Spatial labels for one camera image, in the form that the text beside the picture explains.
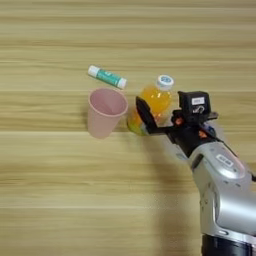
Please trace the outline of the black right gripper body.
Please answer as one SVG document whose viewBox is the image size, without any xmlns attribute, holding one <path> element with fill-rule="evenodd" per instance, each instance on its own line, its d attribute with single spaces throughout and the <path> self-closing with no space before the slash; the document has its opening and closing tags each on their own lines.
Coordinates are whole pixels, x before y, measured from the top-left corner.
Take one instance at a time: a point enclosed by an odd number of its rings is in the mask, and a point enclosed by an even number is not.
<svg viewBox="0 0 256 256">
<path fill-rule="evenodd" d="M 171 117 L 172 125 L 157 125 L 156 135 L 166 135 L 173 144 L 180 147 L 186 157 L 190 157 L 197 147 L 220 141 L 215 129 L 207 124 L 217 118 L 216 112 L 185 115 L 183 111 L 174 111 Z"/>
</svg>

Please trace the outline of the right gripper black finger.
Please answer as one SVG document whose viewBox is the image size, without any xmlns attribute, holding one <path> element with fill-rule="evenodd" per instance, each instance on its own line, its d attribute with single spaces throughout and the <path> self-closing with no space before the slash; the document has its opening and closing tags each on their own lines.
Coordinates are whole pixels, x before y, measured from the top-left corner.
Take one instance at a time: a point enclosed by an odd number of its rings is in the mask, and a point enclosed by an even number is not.
<svg viewBox="0 0 256 256">
<path fill-rule="evenodd" d="M 156 134 L 158 126 L 151 114 L 150 107 L 141 97 L 136 97 L 136 109 L 149 134 Z"/>
</svg>

